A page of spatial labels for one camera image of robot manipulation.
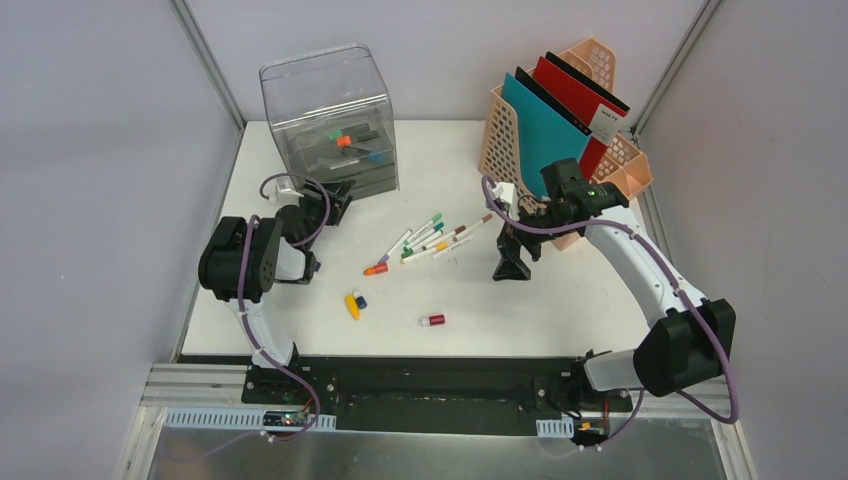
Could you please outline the orange cap black highlighter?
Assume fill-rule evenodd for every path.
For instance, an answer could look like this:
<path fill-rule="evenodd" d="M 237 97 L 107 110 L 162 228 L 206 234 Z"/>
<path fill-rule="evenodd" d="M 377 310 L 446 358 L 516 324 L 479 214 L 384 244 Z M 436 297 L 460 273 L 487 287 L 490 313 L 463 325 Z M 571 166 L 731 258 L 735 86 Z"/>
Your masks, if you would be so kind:
<path fill-rule="evenodd" d="M 379 137 L 380 134 L 375 130 L 342 135 L 336 139 L 336 145 L 339 148 L 352 147 L 354 144 L 368 142 L 371 140 L 378 139 Z"/>

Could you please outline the blue cap black highlighter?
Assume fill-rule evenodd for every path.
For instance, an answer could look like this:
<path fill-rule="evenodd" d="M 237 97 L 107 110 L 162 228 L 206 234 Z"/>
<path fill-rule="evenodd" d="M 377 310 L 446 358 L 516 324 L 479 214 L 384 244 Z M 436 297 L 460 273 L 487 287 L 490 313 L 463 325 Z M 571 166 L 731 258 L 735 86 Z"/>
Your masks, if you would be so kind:
<path fill-rule="evenodd" d="M 384 164 L 387 159 L 383 152 L 375 152 L 360 147 L 347 146 L 341 149 L 341 152 L 347 156 L 352 156 L 361 160 L 369 161 L 376 164 Z"/>

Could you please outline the green cap black highlighter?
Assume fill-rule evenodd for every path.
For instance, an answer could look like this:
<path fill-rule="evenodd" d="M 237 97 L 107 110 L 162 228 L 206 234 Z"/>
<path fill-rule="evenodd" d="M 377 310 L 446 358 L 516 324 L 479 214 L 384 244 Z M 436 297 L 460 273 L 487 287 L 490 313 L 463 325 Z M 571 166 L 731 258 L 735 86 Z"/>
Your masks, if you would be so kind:
<path fill-rule="evenodd" d="M 370 130 L 370 126 L 368 123 L 360 123 L 352 126 L 347 126 L 341 129 L 332 130 L 328 133 L 328 137 L 332 140 L 338 139 L 344 136 L 350 136 L 359 133 L 365 133 Z"/>

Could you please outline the clear grey drawer organizer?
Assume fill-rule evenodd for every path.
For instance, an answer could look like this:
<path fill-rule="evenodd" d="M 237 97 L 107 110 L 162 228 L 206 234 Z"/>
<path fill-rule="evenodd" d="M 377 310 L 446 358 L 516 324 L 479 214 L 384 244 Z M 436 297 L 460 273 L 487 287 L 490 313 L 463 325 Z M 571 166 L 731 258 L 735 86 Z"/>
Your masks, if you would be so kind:
<path fill-rule="evenodd" d="M 305 180 L 354 182 L 361 199 L 400 186 L 393 107 L 370 49 L 348 44 L 262 66 L 259 81 L 270 133 L 291 180 L 280 186 L 304 191 Z M 354 144 L 383 152 L 376 164 L 347 156 L 328 137 L 332 130 L 368 123 L 380 137 Z"/>

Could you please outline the teal folder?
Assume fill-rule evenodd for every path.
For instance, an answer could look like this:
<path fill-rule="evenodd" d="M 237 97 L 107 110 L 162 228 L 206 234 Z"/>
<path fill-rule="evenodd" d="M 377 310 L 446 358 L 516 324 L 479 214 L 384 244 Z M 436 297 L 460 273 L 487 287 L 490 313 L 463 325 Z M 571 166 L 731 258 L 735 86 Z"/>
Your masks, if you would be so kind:
<path fill-rule="evenodd" d="M 517 116 L 522 181 L 532 195 L 543 197 L 547 190 L 541 170 L 563 159 L 579 161 L 591 132 L 520 67 L 505 76 L 501 97 Z"/>

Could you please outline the red folder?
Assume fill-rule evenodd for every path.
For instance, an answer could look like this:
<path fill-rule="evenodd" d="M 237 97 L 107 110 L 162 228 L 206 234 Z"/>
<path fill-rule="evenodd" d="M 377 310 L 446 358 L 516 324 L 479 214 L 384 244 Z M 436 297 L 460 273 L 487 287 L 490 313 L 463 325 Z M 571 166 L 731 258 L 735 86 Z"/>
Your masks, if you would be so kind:
<path fill-rule="evenodd" d="M 618 134 L 630 106 L 552 52 L 539 57 L 532 77 L 590 130 L 580 169 L 591 179 Z"/>

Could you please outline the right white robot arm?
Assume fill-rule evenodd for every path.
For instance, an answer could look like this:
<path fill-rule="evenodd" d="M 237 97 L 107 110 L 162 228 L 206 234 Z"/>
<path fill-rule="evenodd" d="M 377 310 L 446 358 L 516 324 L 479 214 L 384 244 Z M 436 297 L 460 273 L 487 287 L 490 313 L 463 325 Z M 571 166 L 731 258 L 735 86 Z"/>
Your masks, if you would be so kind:
<path fill-rule="evenodd" d="M 592 184 L 574 159 L 541 171 L 543 209 L 519 206 L 511 183 L 481 181 L 489 208 L 504 221 L 494 280 L 527 280 L 521 253 L 541 257 L 543 243 L 567 233 L 586 239 L 612 265 L 636 299 L 649 331 L 633 350 L 589 354 L 567 384 L 569 400 L 595 408 L 616 389 L 642 389 L 661 397 L 714 379 L 727 370 L 736 314 L 723 299 L 711 301 L 692 287 L 644 234 L 628 199 L 613 183 Z"/>

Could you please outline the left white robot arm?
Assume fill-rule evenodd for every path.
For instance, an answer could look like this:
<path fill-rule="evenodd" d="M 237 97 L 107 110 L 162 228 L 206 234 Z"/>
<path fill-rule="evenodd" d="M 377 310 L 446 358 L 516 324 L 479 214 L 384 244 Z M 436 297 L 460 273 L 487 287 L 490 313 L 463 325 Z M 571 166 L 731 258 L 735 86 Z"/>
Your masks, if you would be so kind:
<path fill-rule="evenodd" d="M 305 378 L 287 367 L 296 355 L 295 341 L 274 337 L 263 297 L 276 285 L 312 281 L 319 269 L 312 245 L 324 228 L 340 223 L 353 200 L 353 186 L 352 180 L 307 180 L 297 200 L 271 216 L 224 216 L 199 259 L 200 286 L 237 317 L 253 349 L 252 364 L 275 369 L 266 389 L 281 404 L 303 396 Z"/>

